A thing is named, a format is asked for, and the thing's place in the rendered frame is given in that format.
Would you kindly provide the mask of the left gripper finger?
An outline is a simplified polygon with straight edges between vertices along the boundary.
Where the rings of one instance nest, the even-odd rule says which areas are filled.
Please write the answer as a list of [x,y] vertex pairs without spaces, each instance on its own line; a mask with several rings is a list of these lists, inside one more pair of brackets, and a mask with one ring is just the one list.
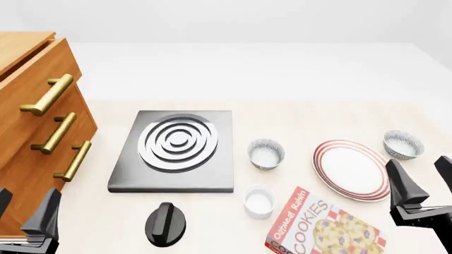
[[50,188],[35,213],[22,225],[20,230],[28,238],[52,238],[59,240],[58,213],[61,193]]
[[6,188],[0,188],[0,219],[4,215],[8,205],[12,200],[13,194]]

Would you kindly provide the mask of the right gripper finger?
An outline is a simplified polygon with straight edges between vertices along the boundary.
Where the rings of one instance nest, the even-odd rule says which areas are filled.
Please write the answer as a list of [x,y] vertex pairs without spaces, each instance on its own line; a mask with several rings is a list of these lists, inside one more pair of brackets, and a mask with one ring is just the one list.
[[435,161],[434,166],[452,192],[452,159],[447,156],[440,156]]
[[386,172],[391,189],[390,209],[396,206],[420,205],[429,197],[429,194],[411,179],[398,160],[390,159],[386,164]]

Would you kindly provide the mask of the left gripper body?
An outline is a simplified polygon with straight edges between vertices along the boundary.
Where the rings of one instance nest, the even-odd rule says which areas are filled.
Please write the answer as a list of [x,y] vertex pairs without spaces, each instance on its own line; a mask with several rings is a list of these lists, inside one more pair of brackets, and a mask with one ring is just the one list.
[[55,254],[59,242],[45,236],[0,238],[0,254]]

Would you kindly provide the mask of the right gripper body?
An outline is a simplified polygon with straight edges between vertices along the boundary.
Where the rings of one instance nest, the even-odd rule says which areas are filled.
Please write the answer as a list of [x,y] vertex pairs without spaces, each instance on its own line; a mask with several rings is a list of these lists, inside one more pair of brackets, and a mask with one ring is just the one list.
[[452,251],[452,206],[413,207],[396,205],[391,208],[390,215],[396,226],[413,226],[430,228],[446,249]]

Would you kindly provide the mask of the patterned grey bowl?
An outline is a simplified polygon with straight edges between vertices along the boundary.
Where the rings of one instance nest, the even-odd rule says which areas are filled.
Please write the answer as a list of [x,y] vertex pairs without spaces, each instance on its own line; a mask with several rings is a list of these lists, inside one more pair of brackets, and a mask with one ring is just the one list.
[[424,154],[424,144],[404,131],[386,131],[383,135],[383,148],[390,156],[400,160],[410,160]]
[[256,139],[247,148],[249,161],[263,171],[270,171],[280,165],[285,158],[285,150],[274,140]]

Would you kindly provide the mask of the white plate with red rings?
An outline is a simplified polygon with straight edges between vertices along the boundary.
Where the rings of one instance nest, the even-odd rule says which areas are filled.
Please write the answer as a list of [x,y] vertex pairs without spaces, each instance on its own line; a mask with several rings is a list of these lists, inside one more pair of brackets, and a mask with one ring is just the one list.
[[346,139],[320,143],[312,165],[317,176],[336,193],[362,202],[389,197],[387,160],[370,147]]

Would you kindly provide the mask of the flat black stove plate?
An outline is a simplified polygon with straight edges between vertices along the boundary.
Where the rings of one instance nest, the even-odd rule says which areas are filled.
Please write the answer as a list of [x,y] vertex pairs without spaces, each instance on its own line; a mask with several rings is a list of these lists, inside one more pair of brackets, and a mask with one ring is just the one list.
[[139,111],[107,189],[111,193],[233,192],[232,112]]

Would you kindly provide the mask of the smallest wooden drawer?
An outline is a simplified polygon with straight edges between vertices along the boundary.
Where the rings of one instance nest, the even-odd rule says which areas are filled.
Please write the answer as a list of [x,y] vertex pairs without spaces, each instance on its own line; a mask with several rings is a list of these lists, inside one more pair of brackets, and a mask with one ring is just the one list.
[[0,219],[0,236],[21,236],[22,225],[40,206],[50,188],[61,190],[65,184],[62,179],[54,179],[53,173],[63,173],[72,162],[77,150],[72,145],[90,141],[96,128],[69,131],[50,154],[31,150],[30,146],[42,144],[46,135],[39,135],[25,143],[13,158],[0,169],[0,188],[12,192],[13,197]]

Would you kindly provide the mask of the medium wooden drawer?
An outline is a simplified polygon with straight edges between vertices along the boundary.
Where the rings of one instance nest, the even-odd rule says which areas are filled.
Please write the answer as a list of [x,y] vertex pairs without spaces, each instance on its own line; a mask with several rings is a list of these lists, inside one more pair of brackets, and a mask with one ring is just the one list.
[[[57,130],[60,123],[55,118],[64,118],[70,113],[76,115],[75,120],[51,154],[31,150],[31,145],[44,144]],[[20,213],[34,211],[49,188],[63,188],[65,181],[53,175],[65,173],[78,153],[74,147],[81,147],[83,143],[91,141],[97,131],[97,124],[77,85],[65,91],[55,108],[35,120],[40,122],[32,129],[31,136],[8,164],[0,169],[0,186],[13,193],[8,208]]]

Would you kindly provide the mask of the red cookie box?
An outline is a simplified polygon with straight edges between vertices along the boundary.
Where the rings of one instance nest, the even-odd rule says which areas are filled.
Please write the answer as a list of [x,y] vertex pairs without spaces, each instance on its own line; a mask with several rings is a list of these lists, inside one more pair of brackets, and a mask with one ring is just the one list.
[[268,232],[265,246],[276,254],[383,254],[386,236],[297,187]]

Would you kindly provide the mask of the largest wooden drawer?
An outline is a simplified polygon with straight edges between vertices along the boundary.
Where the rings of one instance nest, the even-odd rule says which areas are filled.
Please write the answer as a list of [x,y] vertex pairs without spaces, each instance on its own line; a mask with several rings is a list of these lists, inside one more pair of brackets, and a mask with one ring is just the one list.
[[36,104],[52,89],[52,78],[69,74],[76,82],[81,70],[65,39],[57,39],[0,82],[0,168],[24,145],[44,117],[21,111],[20,106]]

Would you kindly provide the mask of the round black stove knob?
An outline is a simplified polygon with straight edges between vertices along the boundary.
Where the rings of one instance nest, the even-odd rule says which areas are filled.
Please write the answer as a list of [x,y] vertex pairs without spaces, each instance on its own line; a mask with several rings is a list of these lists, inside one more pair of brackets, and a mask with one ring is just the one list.
[[171,202],[162,202],[145,222],[145,235],[156,247],[170,247],[181,240],[186,231],[184,213]]

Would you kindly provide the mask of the small white ramekin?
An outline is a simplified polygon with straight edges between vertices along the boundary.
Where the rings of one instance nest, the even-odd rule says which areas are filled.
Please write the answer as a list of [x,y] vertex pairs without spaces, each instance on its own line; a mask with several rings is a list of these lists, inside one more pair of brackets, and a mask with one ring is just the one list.
[[276,198],[269,187],[255,184],[245,190],[243,205],[250,218],[267,219],[275,209]]

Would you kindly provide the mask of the wooden cabinet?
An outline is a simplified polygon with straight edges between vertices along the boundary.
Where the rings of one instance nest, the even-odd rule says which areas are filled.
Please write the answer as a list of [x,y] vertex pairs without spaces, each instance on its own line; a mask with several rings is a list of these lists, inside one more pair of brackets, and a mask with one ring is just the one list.
[[[57,39],[53,32],[0,32],[0,82]],[[78,80],[72,82],[65,91],[77,85]],[[63,94],[48,111],[56,107]]]

